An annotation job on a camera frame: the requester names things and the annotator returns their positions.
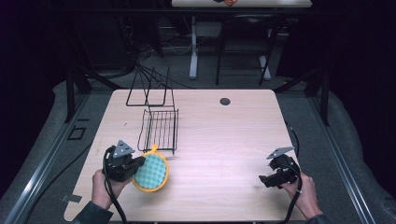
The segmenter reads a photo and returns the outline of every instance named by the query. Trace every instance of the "blue sponge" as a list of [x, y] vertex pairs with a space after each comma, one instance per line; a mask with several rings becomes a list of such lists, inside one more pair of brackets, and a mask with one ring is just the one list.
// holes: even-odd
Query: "blue sponge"
[[166, 164], [155, 154], [146, 156], [145, 164], [134, 175], [136, 183], [145, 189], [156, 189], [165, 180]]

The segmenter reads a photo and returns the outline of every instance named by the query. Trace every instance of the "black wire rack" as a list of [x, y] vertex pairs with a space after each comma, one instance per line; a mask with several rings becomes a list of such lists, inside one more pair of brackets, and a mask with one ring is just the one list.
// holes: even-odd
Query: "black wire rack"
[[[151, 150], [153, 144], [157, 144], [157, 150], [172, 150], [172, 153], [175, 154], [177, 149], [178, 109], [175, 107], [170, 76], [169, 67], [166, 76], [157, 73], [155, 68], [150, 71], [144, 67], [136, 69], [126, 105], [146, 107], [143, 112], [142, 128], [137, 142], [137, 149], [140, 151], [147, 152]], [[163, 95], [158, 97], [158, 92], [156, 92], [154, 98], [150, 97], [150, 91], [153, 89], [160, 90]], [[140, 94], [134, 94], [136, 91], [142, 91], [143, 95], [141, 92]]]

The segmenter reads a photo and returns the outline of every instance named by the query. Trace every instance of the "sleeve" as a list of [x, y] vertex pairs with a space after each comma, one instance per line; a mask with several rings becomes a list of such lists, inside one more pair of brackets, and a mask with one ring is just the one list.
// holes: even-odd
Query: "sleeve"
[[113, 216], [112, 212], [88, 202], [80, 213], [73, 219], [73, 224], [107, 224]]
[[309, 218], [305, 224], [332, 224], [326, 215], [321, 214], [315, 217]]

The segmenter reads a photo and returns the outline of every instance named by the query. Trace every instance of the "person's arm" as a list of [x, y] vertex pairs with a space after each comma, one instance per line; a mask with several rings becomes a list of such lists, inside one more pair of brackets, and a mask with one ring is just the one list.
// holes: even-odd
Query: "person's arm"
[[[111, 187], [118, 198], [123, 188], [131, 182], [131, 178], [124, 182], [112, 181]], [[105, 188], [105, 176], [102, 170], [97, 170], [92, 177], [92, 200], [85, 205], [80, 213], [73, 219], [73, 224], [106, 224], [113, 216], [107, 211], [112, 204], [110, 196]]]
[[[303, 213], [307, 219], [307, 224], [328, 224], [330, 220], [323, 214], [318, 206], [317, 191], [315, 189], [315, 182], [312, 177], [301, 172], [301, 179], [303, 187], [301, 194], [296, 202], [296, 206]], [[292, 199], [297, 190], [298, 181], [294, 183], [285, 183], [281, 187], [289, 194]]]

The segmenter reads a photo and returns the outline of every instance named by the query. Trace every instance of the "wooden table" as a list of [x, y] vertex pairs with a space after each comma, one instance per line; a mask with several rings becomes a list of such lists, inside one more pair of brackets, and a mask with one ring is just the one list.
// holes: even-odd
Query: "wooden table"
[[[91, 199], [92, 175], [102, 168], [105, 150], [119, 140], [136, 148], [145, 107], [126, 106], [129, 91], [114, 91], [64, 218], [72, 220]], [[151, 91], [157, 97], [159, 91]], [[283, 189], [266, 188], [259, 175], [275, 172], [266, 157], [291, 141], [272, 91], [174, 90], [179, 109], [177, 150], [162, 154], [170, 175], [157, 192], [128, 185], [119, 197], [131, 221], [281, 220], [290, 199]], [[222, 105], [221, 98], [230, 99]], [[295, 159], [294, 152], [288, 154]], [[114, 206], [112, 220], [120, 220]], [[303, 220], [294, 209], [291, 219]]]

